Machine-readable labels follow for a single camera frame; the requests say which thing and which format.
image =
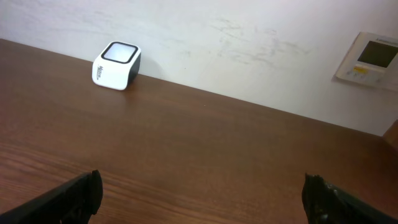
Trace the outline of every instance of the brown wooden edge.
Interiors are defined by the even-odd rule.
[[[395,150],[398,151],[398,120],[384,133],[383,138]]]

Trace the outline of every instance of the wooden table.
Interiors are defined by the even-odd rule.
[[[99,169],[91,223],[306,223],[305,172],[398,217],[380,137],[143,75],[102,88],[91,62],[6,40],[0,53],[0,212]]]

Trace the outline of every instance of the white thermostat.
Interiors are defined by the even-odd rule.
[[[336,77],[398,91],[398,40],[359,33]]]
[[[95,84],[124,90],[137,76],[141,49],[123,42],[111,42],[93,62]]]

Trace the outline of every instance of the dark screen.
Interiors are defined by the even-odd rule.
[[[397,53],[398,47],[369,41],[358,61],[387,68]]]

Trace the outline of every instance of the wall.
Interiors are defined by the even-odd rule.
[[[91,61],[130,42],[145,75],[382,135],[398,94],[332,77],[360,31],[398,38],[397,11],[396,0],[0,0],[0,37]]]

